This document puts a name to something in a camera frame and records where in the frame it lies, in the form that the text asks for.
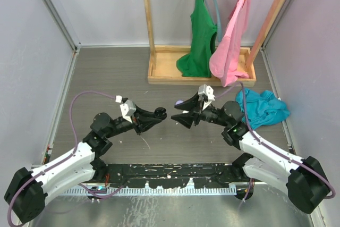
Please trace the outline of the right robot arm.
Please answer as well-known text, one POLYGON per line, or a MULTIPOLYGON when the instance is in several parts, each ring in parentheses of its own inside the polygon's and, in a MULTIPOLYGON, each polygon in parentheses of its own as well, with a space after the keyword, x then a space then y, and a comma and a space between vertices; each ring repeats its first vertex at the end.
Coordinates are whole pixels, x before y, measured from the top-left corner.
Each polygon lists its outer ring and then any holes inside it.
POLYGON ((309 156, 302 158, 282 150, 251 130, 239 103, 227 101, 222 108, 212 105, 214 97, 196 93, 175 108, 181 114, 171 118, 186 128, 201 121, 223 126, 224 141, 243 154, 233 162, 233 175, 239 181, 256 179, 282 191, 300 211, 310 214, 327 198, 333 196, 320 162, 309 156))

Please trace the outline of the black earbud case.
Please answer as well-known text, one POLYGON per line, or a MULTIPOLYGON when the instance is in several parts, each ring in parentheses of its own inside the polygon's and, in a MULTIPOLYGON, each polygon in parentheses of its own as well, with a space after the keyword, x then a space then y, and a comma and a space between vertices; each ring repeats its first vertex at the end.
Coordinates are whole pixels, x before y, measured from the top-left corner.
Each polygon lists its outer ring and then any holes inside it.
POLYGON ((155 117, 161 120, 164 120, 167 118, 167 112, 166 108, 164 107, 158 107, 154 111, 155 117))

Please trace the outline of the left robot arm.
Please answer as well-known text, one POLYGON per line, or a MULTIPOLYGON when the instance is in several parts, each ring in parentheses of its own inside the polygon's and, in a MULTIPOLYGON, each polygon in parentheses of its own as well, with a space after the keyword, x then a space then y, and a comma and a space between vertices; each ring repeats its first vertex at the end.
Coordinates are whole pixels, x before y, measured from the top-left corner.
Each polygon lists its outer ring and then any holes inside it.
POLYGON ((112 119, 107 113, 97 114, 90 126, 90 132, 67 153, 35 169, 22 167, 14 173, 4 195, 9 207, 9 226, 14 226, 12 215, 24 226, 36 218, 58 195, 77 184, 90 180, 102 182, 106 177, 106 164, 101 156, 111 148, 111 137, 130 130, 141 134, 167 118, 163 107, 150 112, 128 100, 120 108, 122 115, 116 119, 112 119))

